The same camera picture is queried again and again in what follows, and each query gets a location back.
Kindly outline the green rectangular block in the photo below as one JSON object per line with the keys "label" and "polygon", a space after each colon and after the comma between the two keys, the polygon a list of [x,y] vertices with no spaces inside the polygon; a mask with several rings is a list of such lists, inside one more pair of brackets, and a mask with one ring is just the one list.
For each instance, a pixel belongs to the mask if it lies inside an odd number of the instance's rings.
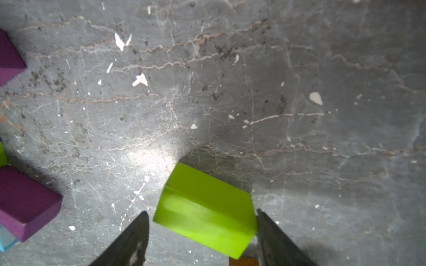
{"label": "green rectangular block", "polygon": [[8,165],[6,152],[3,147],[3,143],[0,141],[0,167]]}

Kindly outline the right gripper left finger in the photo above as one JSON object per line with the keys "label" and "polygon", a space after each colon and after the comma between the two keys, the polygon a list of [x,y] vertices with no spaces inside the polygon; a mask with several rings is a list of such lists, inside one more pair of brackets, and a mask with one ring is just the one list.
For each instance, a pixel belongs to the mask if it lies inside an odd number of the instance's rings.
{"label": "right gripper left finger", "polygon": [[150,220],[143,211],[90,266],[143,266]]}

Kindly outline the orange rectangular block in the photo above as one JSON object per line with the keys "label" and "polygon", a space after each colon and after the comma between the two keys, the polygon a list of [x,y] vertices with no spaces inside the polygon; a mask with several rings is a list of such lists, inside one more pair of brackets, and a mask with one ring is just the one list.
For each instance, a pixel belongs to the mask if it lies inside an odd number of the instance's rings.
{"label": "orange rectangular block", "polygon": [[256,258],[229,258],[229,266],[259,266],[259,262]]}

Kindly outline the light blue eraser block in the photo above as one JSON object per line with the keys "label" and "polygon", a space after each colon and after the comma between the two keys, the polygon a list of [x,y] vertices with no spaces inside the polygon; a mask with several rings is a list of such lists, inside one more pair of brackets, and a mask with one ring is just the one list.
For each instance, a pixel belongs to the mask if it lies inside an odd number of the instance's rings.
{"label": "light blue eraser block", "polygon": [[6,252],[13,247],[18,240],[5,227],[0,225],[0,252]]}

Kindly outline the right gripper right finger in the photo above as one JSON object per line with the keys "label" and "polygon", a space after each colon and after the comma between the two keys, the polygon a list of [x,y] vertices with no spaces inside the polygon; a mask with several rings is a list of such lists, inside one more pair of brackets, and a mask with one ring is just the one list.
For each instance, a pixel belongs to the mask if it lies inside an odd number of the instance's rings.
{"label": "right gripper right finger", "polygon": [[261,266],[316,266],[261,209],[257,209],[258,261]]}

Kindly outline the purple wedge block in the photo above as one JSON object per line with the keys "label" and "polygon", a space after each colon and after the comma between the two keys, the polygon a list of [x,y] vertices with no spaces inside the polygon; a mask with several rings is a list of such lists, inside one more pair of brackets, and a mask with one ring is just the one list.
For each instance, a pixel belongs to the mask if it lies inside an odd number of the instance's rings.
{"label": "purple wedge block", "polygon": [[27,66],[8,34],[1,29],[1,86],[26,70]]}
{"label": "purple wedge block", "polygon": [[62,199],[16,168],[1,167],[1,225],[20,242],[59,214]]}

